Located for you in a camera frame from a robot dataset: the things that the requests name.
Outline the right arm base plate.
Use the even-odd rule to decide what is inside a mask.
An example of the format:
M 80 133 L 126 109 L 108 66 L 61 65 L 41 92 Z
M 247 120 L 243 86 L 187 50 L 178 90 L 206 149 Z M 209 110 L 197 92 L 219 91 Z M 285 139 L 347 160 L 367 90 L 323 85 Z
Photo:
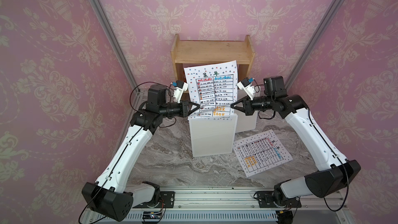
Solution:
M 298 197 L 288 199 L 283 193 L 274 191 L 257 191 L 253 198 L 258 201 L 260 208 L 301 208 L 302 204 Z

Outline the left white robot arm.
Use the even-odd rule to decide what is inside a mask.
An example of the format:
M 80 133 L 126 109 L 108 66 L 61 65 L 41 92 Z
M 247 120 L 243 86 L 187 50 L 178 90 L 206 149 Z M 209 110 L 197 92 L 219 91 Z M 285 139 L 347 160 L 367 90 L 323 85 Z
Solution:
M 86 207 L 115 221 L 123 221 L 130 209 L 141 204 L 157 205 L 160 186 L 144 181 L 126 190 L 127 180 L 142 150 L 165 118 L 188 117 L 200 109 L 200 105 L 182 100 L 188 84 L 182 81 L 168 86 L 154 84 L 148 90 L 147 101 L 133 114 L 126 136 L 104 172 L 95 182 L 87 182 L 82 195 Z

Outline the white rack board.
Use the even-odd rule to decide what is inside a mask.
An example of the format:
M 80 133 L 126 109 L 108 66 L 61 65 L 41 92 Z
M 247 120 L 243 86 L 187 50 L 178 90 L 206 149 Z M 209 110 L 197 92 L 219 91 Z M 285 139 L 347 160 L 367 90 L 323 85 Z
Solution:
M 235 110 L 234 114 L 237 115 L 236 133 L 251 131 L 256 128 L 258 111 L 255 111 L 251 116 L 246 116 L 245 113 L 238 110 Z
M 189 120 L 193 157 L 230 154 L 233 151 L 238 116 Z

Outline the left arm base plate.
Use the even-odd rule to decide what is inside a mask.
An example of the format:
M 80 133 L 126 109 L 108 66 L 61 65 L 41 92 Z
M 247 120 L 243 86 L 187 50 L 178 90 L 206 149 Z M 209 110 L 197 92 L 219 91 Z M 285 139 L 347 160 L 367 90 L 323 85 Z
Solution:
M 174 208 L 175 192 L 174 191 L 161 191 L 157 203 L 142 203 L 134 208 Z

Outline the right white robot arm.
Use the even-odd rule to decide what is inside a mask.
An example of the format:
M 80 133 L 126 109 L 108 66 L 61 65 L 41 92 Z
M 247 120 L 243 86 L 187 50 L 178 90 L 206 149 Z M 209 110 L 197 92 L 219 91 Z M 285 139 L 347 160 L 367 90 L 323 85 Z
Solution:
M 283 77 L 274 76 L 263 81 L 263 96 L 255 95 L 252 78 L 244 78 L 239 82 L 238 89 L 244 90 L 247 95 L 232 103 L 231 107 L 247 116 L 265 111 L 279 114 L 300 137 L 318 169 L 312 174 L 276 184 L 274 202 L 278 206 L 285 206 L 289 200 L 298 197 L 314 195 L 325 198 L 343 188 L 349 190 L 350 183 L 361 170 L 359 163 L 347 159 L 335 147 L 299 95 L 288 95 Z

